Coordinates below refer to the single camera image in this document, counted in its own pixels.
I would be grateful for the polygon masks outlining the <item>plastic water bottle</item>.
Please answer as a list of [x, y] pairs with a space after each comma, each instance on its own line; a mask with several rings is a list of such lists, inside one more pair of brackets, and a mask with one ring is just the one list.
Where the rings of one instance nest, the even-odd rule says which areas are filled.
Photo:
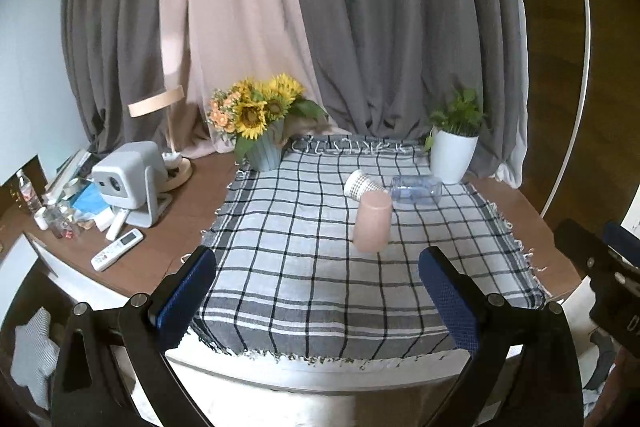
[[32, 215], [35, 215], [42, 208], [42, 202], [35, 190], [34, 184], [32, 184], [32, 180], [26, 176], [23, 169], [17, 171], [16, 177], [22, 199], [24, 200], [29, 212]]

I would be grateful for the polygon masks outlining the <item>patterned paper cup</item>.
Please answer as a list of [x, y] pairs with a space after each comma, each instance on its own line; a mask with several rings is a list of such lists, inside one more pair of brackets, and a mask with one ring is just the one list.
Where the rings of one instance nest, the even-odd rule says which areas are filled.
[[359, 202], [362, 195], [368, 192], [385, 192], [385, 188], [362, 170], [353, 171], [344, 184], [344, 196]]

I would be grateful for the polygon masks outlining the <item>white projector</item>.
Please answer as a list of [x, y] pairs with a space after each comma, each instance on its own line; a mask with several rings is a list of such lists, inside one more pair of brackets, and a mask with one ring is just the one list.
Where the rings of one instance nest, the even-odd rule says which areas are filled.
[[104, 202], [126, 213], [127, 225], [152, 228], [171, 203], [172, 196], [160, 191], [168, 171], [153, 141], [122, 145], [94, 165], [91, 176]]

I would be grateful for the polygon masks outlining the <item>checkered tablecloth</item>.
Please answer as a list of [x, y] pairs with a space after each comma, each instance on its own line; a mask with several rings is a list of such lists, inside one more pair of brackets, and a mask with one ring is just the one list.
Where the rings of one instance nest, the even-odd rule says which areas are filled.
[[303, 138], [277, 169], [242, 166], [203, 242], [217, 275], [193, 317], [210, 347], [305, 359], [381, 360], [448, 350], [452, 340], [418, 272], [436, 246], [485, 293], [536, 309], [546, 291], [497, 206], [469, 184], [433, 205], [396, 205], [390, 241], [363, 254], [352, 243], [356, 170], [390, 186], [424, 176], [419, 147], [332, 135]]

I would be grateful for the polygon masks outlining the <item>green plant in white pot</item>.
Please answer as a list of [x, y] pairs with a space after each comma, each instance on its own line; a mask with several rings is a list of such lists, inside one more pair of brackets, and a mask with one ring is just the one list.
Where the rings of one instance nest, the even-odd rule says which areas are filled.
[[445, 107], [431, 113], [432, 129], [424, 148], [432, 175], [442, 184], [456, 184], [464, 178], [484, 120], [477, 93], [471, 88], [458, 90]]

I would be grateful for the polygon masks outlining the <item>pink curtain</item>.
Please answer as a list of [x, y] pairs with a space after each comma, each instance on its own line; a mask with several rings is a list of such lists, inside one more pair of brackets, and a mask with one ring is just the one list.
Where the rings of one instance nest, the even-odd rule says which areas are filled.
[[216, 89], [285, 72], [321, 100], [299, 0], [160, 0], [160, 50], [165, 86], [186, 94], [170, 118], [176, 149], [189, 158], [231, 148], [206, 121]]

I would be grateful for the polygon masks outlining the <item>sunflower bouquet in blue vase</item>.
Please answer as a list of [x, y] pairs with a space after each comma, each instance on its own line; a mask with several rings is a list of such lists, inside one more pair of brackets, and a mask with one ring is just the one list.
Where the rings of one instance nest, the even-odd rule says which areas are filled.
[[290, 134], [288, 124], [325, 124], [328, 115], [309, 100], [294, 77], [244, 78], [227, 90], [216, 89], [208, 102], [207, 124], [233, 146], [236, 158], [258, 172], [277, 169]]

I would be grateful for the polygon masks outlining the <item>clear plastic jar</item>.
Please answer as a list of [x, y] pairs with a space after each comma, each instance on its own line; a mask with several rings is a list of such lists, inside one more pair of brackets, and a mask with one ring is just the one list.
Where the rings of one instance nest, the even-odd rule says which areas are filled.
[[401, 204], [436, 205], [442, 198], [442, 181], [436, 176], [395, 176], [390, 197]]

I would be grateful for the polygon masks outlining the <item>pink cup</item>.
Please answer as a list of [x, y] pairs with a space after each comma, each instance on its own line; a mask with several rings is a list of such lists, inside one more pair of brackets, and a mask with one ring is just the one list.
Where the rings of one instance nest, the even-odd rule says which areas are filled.
[[386, 247], [390, 240], [392, 210], [392, 199], [383, 191], [370, 191], [361, 196], [352, 233], [357, 251], [374, 254]]

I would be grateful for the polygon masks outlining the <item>wooden desk lamp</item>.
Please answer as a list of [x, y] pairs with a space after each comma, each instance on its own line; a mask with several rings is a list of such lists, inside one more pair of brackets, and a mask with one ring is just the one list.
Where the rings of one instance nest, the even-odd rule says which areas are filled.
[[174, 140], [174, 126], [171, 121], [171, 107], [184, 99], [183, 87], [178, 86], [162, 93], [150, 96], [139, 102], [128, 105], [131, 118], [139, 118], [163, 109], [166, 120], [166, 143], [168, 152], [163, 153], [163, 161], [168, 171], [168, 178], [160, 189], [161, 192], [171, 192], [183, 186], [192, 176], [193, 167], [190, 159], [178, 152]]

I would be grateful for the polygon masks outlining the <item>grey curtain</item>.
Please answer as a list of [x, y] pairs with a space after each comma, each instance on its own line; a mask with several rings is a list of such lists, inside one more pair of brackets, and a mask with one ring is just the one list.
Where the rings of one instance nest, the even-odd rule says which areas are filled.
[[[299, 0], [328, 129], [416, 139], [465, 88], [486, 119], [475, 176], [519, 186], [527, 150], [522, 0]], [[62, 43], [80, 119], [96, 152], [155, 140], [161, 109], [128, 105], [172, 89], [160, 50], [160, 0], [63, 0]]]

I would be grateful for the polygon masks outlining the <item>white remote control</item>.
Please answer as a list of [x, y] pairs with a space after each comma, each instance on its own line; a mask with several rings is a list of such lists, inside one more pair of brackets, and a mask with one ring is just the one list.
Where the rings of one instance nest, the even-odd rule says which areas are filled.
[[122, 256], [125, 256], [130, 249], [140, 244], [144, 235], [138, 229], [132, 229], [126, 234], [116, 239], [97, 253], [90, 261], [92, 269], [96, 272], [103, 272], [111, 265], [114, 265]]

